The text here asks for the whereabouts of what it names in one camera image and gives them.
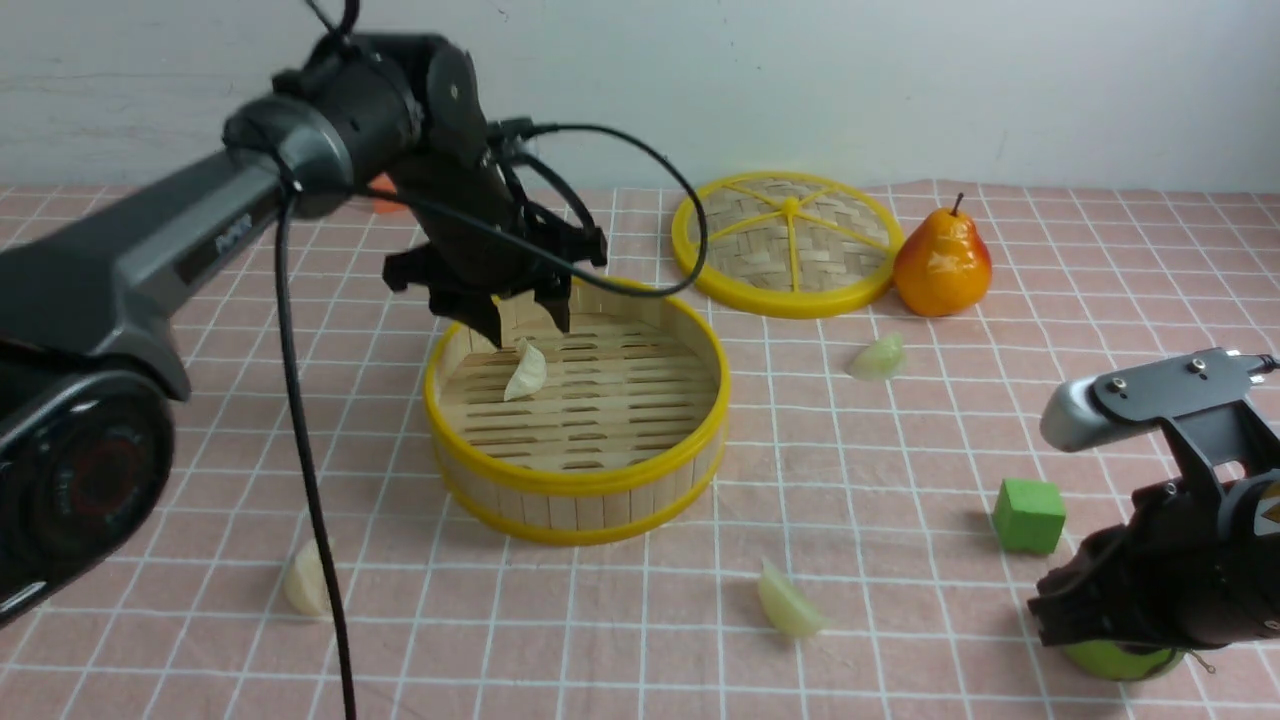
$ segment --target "green cube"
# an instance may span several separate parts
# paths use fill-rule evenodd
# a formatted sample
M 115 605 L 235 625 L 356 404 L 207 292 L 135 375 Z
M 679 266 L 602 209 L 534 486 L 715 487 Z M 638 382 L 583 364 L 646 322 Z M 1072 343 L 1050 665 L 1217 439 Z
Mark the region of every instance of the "green cube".
M 1066 524 L 1066 506 L 1053 483 L 1005 478 L 995 519 L 1006 552 L 1051 555 Z

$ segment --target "wooden slat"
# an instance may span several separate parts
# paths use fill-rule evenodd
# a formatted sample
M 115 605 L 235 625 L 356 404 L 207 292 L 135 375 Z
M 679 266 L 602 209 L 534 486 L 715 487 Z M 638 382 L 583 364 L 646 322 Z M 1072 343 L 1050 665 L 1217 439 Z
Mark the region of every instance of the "wooden slat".
M 503 401 L 518 364 L 509 348 L 470 352 L 451 363 L 453 372 L 442 378 L 440 407 L 447 421 L 481 452 L 539 470 L 626 468 L 676 446 L 705 419 L 718 380 L 714 363 L 707 363 L 707 341 L 687 316 L 664 302 L 645 301 L 627 305 L 626 318 L 575 314 L 572 332 L 559 336 L 532 322 L 540 314 L 529 302 L 521 299 L 503 318 L 516 323 L 509 337 L 534 337 L 534 346 L 547 357 L 548 378 L 539 392 Z M 577 304 L 584 306 L 584 301 Z M 622 307 L 604 299 L 599 306 Z M 466 341 L 484 348 L 475 333 L 467 333 Z M 493 497 L 495 503 L 500 500 Z M 513 510 L 500 507 L 503 515 Z M 526 514 L 524 506 L 520 512 Z M 552 503 L 548 523 L 567 523 L 567 512 L 561 507 L 557 518 Z M 580 507 L 575 515 L 581 515 Z M 599 523 L 603 527 L 603 509 Z

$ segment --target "woven bamboo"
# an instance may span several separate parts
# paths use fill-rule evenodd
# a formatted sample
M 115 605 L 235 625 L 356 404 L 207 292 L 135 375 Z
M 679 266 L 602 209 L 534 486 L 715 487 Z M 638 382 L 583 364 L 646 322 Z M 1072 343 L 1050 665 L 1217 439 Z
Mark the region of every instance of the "woven bamboo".
M 728 365 L 709 325 L 678 300 L 575 284 L 561 334 L 531 295 L 499 305 L 503 346 L 454 327 L 428 368 L 440 473 L 480 520 L 561 544 L 631 537 L 677 515 L 724 448 Z M 503 402 L 527 338 L 547 383 Z
M 760 173 L 721 181 L 699 195 L 710 233 L 710 272 L 699 287 L 722 302 L 767 315 L 826 316 L 869 302 L 890 284 L 901 228 L 852 188 Z M 699 237 L 689 202 L 677 213 L 673 236 L 687 272 Z

